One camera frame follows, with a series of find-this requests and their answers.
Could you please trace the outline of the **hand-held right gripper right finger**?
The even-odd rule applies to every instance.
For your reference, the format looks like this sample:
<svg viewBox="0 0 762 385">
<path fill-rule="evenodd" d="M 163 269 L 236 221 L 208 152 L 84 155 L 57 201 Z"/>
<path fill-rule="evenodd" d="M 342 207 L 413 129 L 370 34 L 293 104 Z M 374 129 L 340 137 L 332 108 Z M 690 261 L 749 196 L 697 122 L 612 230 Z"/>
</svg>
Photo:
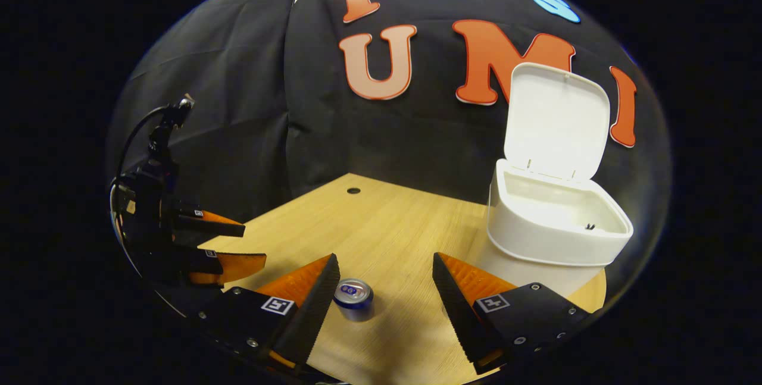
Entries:
<svg viewBox="0 0 762 385">
<path fill-rule="evenodd" d="M 582 330 L 590 315 L 545 284 L 517 286 L 442 252 L 433 255 L 432 278 L 478 374 L 550 352 Z"/>
</svg>

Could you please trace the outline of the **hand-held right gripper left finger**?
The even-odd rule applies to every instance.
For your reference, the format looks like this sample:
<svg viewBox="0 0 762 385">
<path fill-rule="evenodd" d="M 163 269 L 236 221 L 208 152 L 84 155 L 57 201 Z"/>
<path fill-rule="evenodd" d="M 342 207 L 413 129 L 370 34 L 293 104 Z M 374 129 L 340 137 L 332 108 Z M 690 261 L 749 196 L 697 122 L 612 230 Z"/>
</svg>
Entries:
<svg viewBox="0 0 762 385">
<path fill-rule="evenodd" d="M 279 374 L 299 374 L 315 346 L 340 279 L 334 253 L 256 290 L 233 287 L 189 315 L 205 338 Z"/>
</svg>

